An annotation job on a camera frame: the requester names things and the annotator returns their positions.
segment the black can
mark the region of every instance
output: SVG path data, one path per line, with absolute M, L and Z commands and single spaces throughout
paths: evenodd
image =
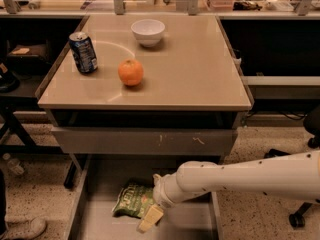
M 69 36 L 69 45 L 80 73 L 91 73 L 98 68 L 91 38 L 86 33 L 72 33 Z

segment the orange fruit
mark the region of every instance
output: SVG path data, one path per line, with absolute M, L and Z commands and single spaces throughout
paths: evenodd
M 126 59 L 119 64 L 118 75 L 123 84 L 138 85 L 143 78 L 142 64 L 136 59 Z

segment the white bowl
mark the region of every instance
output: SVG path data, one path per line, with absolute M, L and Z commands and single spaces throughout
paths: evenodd
M 159 43 L 165 28 L 161 21 L 152 19 L 139 20 L 131 25 L 134 37 L 145 47 L 152 47 Z

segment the speckled floor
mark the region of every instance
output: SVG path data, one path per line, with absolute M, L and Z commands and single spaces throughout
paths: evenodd
M 239 137 L 225 163 L 236 163 L 263 158 L 271 148 L 288 153 L 306 152 L 310 135 L 297 125 L 288 127 L 249 126 L 239 128 Z M 38 144 L 55 144 L 50 125 L 26 124 L 25 128 Z M 14 136 L 0 142 L 19 143 Z M 7 220 L 22 221 L 34 216 L 47 219 L 48 228 L 38 239 L 64 239 L 73 205 L 74 191 L 63 186 L 70 159 L 61 155 L 20 155 L 26 174 L 20 178 L 8 173 L 1 160 L 0 168 L 7 182 Z M 320 222 L 320 207 L 312 206 L 305 214 L 306 226 L 294 230 L 288 216 L 302 204 L 259 194 L 218 192 L 223 240 L 315 240 Z

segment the plastic bottle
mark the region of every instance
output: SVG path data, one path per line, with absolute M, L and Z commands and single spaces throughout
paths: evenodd
M 8 169 L 17 176 L 24 174 L 24 168 L 18 158 L 13 158 L 9 153 L 5 153 L 2 158 L 7 162 Z

